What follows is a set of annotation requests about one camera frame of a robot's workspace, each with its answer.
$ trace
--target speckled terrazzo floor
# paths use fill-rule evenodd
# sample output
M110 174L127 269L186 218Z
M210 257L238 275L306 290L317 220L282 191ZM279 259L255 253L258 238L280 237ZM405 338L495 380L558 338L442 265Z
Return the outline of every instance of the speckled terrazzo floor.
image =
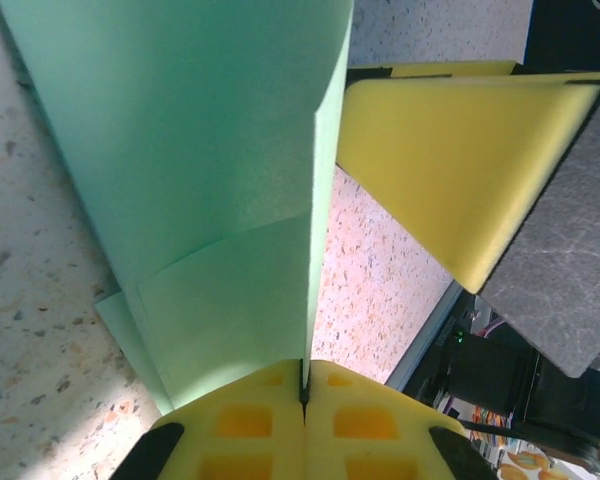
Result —
M363 0L352 63L520 60L531 0ZM108 478L157 418L92 304L114 288L0 38L0 479ZM336 173L313 355L383 381L449 277Z

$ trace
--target floor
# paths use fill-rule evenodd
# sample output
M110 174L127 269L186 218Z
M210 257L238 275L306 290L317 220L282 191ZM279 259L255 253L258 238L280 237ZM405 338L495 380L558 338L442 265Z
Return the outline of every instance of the floor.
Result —
M360 0L351 63L516 59L531 0ZM0 37L0 479L103 479L157 418L93 309L115 280ZM384 381L448 274L338 171L313 356Z

